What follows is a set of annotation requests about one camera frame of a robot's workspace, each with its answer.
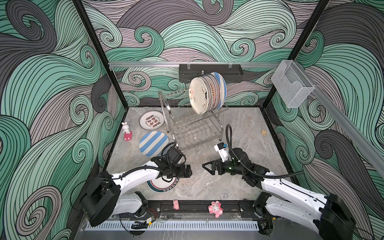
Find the white plate green red rim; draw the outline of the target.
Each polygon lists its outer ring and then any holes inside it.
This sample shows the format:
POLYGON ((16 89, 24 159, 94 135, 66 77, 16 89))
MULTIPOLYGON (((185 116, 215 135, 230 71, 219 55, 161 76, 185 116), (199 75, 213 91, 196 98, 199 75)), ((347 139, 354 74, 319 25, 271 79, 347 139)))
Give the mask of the white plate green red rim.
POLYGON ((158 178, 147 181, 148 187, 157 193, 165 193, 171 191, 179 182, 179 178, 166 179, 158 178))

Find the blue striped plate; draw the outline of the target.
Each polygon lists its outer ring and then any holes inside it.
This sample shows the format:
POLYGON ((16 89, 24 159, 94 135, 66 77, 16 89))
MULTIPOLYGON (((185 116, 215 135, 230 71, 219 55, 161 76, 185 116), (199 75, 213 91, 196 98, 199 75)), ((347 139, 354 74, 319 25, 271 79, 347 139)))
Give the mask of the blue striped plate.
POLYGON ((212 74, 215 76, 216 80, 220 84, 220 101, 219 106, 217 107, 217 109, 219 109, 224 105, 225 100, 227 98, 227 84, 221 74, 217 72, 212 72, 212 74))
POLYGON ((140 152, 147 157, 160 156, 163 148, 169 143, 168 136, 159 131, 154 131, 144 135, 139 142, 140 152))

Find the cream plate floral drawing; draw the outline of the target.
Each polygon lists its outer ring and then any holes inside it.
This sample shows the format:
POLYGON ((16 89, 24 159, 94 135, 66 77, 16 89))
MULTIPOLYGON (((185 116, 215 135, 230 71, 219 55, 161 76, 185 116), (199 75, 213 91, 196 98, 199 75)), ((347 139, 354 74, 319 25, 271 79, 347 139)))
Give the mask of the cream plate floral drawing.
POLYGON ((196 77, 192 79, 189 86, 190 104, 198 115, 206 112, 208 107, 208 89, 202 78, 196 77))

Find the white plate dark cloud motif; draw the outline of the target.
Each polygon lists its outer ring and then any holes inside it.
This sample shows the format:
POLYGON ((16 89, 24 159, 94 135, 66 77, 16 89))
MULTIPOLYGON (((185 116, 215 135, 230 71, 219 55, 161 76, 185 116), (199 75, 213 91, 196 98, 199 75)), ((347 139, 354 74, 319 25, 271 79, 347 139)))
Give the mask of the white plate dark cloud motif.
POLYGON ((200 78, 203 80, 207 88, 207 93, 206 93, 206 97, 208 100, 207 109, 206 109, 206 113, 207 113, 213 107, 213 93, 214 93, 212 89, 213 86, 210 84, 209 80, 205 76, 201 76, 200 78))

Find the orange sunburst plate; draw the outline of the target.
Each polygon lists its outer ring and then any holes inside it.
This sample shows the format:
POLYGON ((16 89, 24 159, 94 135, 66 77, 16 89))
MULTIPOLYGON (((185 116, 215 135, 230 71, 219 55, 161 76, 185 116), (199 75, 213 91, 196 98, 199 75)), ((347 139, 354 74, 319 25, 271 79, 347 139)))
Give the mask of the orange sunburst plate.
POLYGON ((218 88, 214 82, 214 79, 211 75, 206 75, 206 79, 208 83, 211 86, 211 91, 212 91, 212 106, 211 106, 211 111, 216 109, 218 104, 219 104, 219 96, 218 96, 218 88))
POLYGON ((217 103, 215 106, 215 110, 220 108, 221 105, 221 83, 220 83, 220 78, 217 77, 216 73, 210 73, 210 75, 213 77, 215 81, 215 85, 217 87, 217 103))

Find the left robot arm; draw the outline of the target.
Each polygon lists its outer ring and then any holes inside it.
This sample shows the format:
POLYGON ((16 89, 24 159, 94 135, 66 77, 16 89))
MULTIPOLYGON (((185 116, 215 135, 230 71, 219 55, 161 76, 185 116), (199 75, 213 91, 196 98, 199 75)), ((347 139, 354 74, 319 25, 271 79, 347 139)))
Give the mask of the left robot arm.
POLYGON ((125 173, 109 174, 103 171, 91 178, 91 183, 79 195, 80 206, 90 225, 95 227, 112 215, 139 213, 144 197, 138 192, 124 196, 138 185, 161 176, 190 178, 192 174, 190 165, 167 164, 158 157, 125 173))

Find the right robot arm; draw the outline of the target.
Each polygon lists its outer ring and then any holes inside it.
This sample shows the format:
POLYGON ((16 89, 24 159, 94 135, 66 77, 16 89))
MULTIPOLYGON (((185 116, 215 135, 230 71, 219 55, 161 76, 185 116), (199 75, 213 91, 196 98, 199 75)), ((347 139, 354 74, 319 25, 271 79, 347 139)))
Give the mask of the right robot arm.
POLYGON ((313 230, 324 240, 351 240, 356 221, 344 201, 335 194, 325 196, 304 189, 283 178, 273 178, 267 168, 251 162, 247 170, 236 161, 215 160, 203 164, 211 175, 241 175, 243 180, 262 192, 247 208, 258 219, 260 234, 273 231, 273 219, 285 218, 313 230))

